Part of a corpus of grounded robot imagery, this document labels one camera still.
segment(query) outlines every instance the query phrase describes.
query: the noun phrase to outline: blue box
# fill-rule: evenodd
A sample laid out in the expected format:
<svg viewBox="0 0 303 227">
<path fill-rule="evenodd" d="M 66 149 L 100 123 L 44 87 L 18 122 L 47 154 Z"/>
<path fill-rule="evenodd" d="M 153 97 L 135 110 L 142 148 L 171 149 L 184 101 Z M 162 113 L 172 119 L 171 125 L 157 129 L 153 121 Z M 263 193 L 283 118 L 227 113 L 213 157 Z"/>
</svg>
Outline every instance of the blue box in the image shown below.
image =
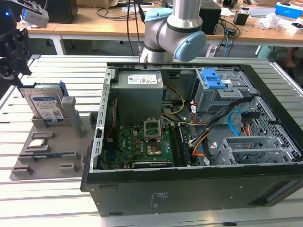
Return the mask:
<svg viewBox="0 0 303 227">
<path fill-rule="evenodd" d="M 224 89 L 226 85 L 220 80 L 220 75 L 214 69 L 202 69 L 202 78 L 206 82 L 207 88 Z"/>
<path fill-rule="evenodd" d="M 300 17 L 303 13 L 302 7 L 283 5 L 281 2 L 278 2 L 276 4 L 275 8 L 276 8 L 277 15 L 291 17 L 291 18 L 295 18 L 295 19 Z"/>
</svg>

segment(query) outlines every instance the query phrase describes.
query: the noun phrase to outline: motherboard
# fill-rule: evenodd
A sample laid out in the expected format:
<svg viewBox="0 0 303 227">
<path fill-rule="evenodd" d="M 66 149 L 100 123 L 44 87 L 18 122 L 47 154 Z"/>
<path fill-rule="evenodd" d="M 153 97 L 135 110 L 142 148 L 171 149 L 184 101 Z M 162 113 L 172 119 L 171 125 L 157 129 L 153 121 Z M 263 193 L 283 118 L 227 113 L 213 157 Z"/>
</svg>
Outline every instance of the motherboard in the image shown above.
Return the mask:
<svg viewBox="0 0 303 227">
<path fill-rule="evenodd" d="M 117 148 L 108 150 L 105 155 L 105 164 L 108 169 L 142 168 L 150 165 L 161 167 L 173 167 L 179 163 L 179 159 L 189 160 L 187 149 L 188 141 L 191 139 L 188 126 L 171 126 L 150 124 L 137 126 L 120 126 L 117 138 Z M 160 135 L 158 140 L 147 139 L 147 135 Z M 176 157 L 174 147 L 180 149 L 180 157 Z"/>
</svg>

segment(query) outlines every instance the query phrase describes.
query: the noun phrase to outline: hard drive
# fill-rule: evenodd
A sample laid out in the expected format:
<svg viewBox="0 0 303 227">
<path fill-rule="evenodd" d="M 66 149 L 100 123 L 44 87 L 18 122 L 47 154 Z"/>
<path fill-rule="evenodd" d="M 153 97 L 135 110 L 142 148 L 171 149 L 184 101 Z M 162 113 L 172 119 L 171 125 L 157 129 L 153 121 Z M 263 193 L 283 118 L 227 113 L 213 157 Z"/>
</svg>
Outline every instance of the hard drive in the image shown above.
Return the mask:
<svg viewBox="0 0 303 227">
<path fill-rule="evenodd" d="M 22 96 L 37 119 L 46 122 L 61 122 L 68 117 L 63 110 L 61 102 L 64 96 L 68 96 L 63 82 L 58 84 L 37 84 L 18 87 Z"/>
</svg>

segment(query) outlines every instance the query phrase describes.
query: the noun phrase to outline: cardboard box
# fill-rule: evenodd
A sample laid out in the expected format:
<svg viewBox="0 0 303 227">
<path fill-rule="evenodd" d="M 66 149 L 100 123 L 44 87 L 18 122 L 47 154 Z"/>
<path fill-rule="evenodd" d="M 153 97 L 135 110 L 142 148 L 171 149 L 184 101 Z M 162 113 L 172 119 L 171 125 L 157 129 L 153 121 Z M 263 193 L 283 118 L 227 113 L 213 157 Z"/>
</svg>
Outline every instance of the cardboard box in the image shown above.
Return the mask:
<svg viewBox="0 0 303 227">
<path fill-rule="evenodd" d="M 303 8 L 299 6 L 291 6 L 278 2 L 275 6 L 276 14 L 297 19 L 303 13 Z"/>
<path fill-rule="evenodd" d="M 303 24 L 301 23 L 291 23 L 286 28 L 287 33 L 294 35 L 294 34 L 303 34 Z"/>
<path fill-rule="evenodd" d="M 96 7 L 98 8 L 109 8 L 118 4 L 118 0 L 76 0 L 77 6 L 79 7 Z"/>
</svg>

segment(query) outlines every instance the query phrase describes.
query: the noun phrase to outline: metal slatted surface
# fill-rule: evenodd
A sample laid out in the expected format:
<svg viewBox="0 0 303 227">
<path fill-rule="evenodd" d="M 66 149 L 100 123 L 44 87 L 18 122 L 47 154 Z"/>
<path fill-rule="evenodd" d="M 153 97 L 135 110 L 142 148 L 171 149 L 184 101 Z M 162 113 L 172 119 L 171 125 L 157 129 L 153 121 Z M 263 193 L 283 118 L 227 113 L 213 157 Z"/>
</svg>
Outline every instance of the metal slatted surface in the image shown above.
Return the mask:
<svg viewBox="0 0 303 227">
<path fill-rule="evenodd" d="M 81 115 L 98 109 L 106 62 L 136 62 L 124 56 L 41 56 L 30 66 L 32 76 L 24 83 L 66 83 Z M 250 64 L 271 87 L 290 114 L 303 125 L 302 92 L 273 63 L 262 59 L 201 58 L 194 62 Z M 178 214 L 155 214 L 101 218 L 89 193 L 81 193 L 80 178 L 13 182 L 9 179 L 18 153 L 32 127 L 32 113 L 16 89 L 0 102 L 0 226 L 221 226 L 228 221 L 239 226 L 303 226 L 303 190 L 274 207 L 216 210 Z"/>
</svg>

